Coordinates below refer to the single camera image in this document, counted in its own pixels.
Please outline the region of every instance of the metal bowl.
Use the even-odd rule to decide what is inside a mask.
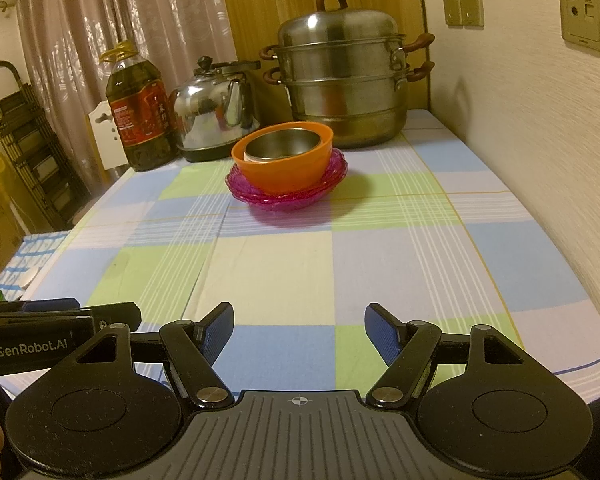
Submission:
[[[244,149],[244,160],[266,162],[310,152],[320,144],[320,135],[304,128],[286,128],[256,137]]]

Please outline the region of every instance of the red bottle label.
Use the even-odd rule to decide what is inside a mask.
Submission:
[[[167,92],[162,81],[153,81],[141,91],[109,104],[122,145],[126,148],[172,129]]]

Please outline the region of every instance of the black robotic device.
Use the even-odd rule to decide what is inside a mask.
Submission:
[[[28,314],[6,305],[0,374],[53,365],[6,414],[23,480],[582,479],[573,464],[592,431],[587,405],[488,325],[446,334],[370,304],[366,334],[388,368],[365,399],[235,400],[212,369],[233,331],[228,303],[157,333],[132,333],[132,303]],[[171,388],[135,362],[163,364]],[[464,374],[430,388],[439,364],[462,363]]]

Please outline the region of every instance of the orange bowl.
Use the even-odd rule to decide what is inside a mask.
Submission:
[[[277,158],[265,162],[244,160],[244,149],[259,136],[286,130],[304,128],[320,135],[320,143],[300,155]],[[231,150],[231,156],[246,179],[266,194],[281,195],[316,184],[326,170],[331,156],[333,130],[320,123],[297,121],[268,126],[241,138]]]

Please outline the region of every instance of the gray ribbed plate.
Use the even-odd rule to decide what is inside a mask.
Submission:
[[[29,472],[23,480],[44,478]],[[354,391],[245,392],[196,415],[182,438],[121,480],[469,480],[433,456],[407,420]],[[576,480],[563,473],[556,480]]]

